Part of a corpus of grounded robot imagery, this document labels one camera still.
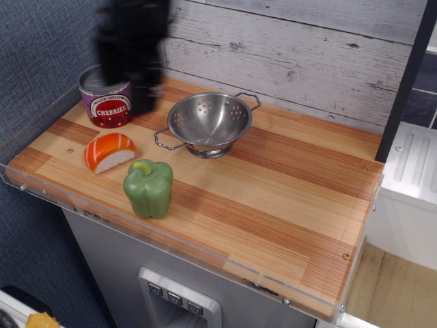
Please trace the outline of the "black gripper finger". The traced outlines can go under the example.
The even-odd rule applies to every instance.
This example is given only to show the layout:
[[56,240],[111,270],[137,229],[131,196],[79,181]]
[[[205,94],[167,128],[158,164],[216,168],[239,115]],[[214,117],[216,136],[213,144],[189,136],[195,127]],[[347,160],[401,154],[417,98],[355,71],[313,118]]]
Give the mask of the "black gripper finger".
[[130,80],[126,73],[122,52],[113,44],[98,44],[98,58],[107,85],[115,85]]
[[161,75],[147,75],[142,79],[132,81],[132,114],[139,116],[154,110],[156,101],[160,98],[163,87]]

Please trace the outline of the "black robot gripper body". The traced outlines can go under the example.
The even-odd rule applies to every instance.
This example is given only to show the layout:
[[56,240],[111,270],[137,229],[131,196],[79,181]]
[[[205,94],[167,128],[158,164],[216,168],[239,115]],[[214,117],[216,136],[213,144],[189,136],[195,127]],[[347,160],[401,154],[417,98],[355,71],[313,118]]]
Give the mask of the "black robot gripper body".
[[113,44],[121,52],[130,78],[161,75],[158,44],[167,37],[169,1],[108,1],[98,8],[98,44]]

